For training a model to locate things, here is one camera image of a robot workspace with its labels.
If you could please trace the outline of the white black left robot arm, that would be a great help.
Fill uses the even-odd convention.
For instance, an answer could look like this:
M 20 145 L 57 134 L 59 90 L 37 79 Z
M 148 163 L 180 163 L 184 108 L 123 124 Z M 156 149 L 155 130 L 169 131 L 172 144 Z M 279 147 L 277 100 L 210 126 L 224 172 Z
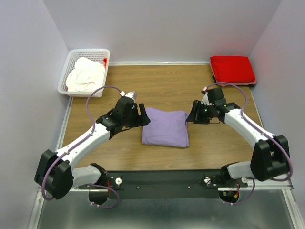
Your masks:
M 113 109 L 94 120 L 90 129 L 72 143 L 55 152 L 43 152 L 34 180 L 41 186 L 44 198 L 61 199 L 71 188 L 86 184 L 102 188 L 106 177 L 101 169 L 97 166 L 76 166 L 116 134 L 149 123 L 144 104 L 137 104 L 133 98 L 122 96 Z

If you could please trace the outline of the purple t shirt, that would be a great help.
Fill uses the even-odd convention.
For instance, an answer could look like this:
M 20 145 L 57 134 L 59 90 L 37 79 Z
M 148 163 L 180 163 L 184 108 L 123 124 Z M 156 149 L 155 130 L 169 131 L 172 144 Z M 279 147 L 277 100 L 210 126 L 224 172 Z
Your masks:
M 142 129 L 142 143 L 145 145 L 186 148 L 189 146 L 185 111 L 162 111 L 147 108 L 150 123 Z

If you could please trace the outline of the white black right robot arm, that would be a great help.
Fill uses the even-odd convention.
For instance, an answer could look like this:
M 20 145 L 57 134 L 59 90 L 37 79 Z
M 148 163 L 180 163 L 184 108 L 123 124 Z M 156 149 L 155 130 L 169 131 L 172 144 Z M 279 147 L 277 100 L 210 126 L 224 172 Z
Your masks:
M 240 178 L 258 181 L 289 180 L 293 174 L 288 140 L 283 135 L 275 136 L 260 127 L 236 103 L 228 103 L 221 88 L 205 87 L 202 100 L 195 100 L 187 122 L 209 124 L 213 118 L 230 126 L 253 149 L 251 160 L 235 162 L 221 168 L 220 183 L 230 187 Z

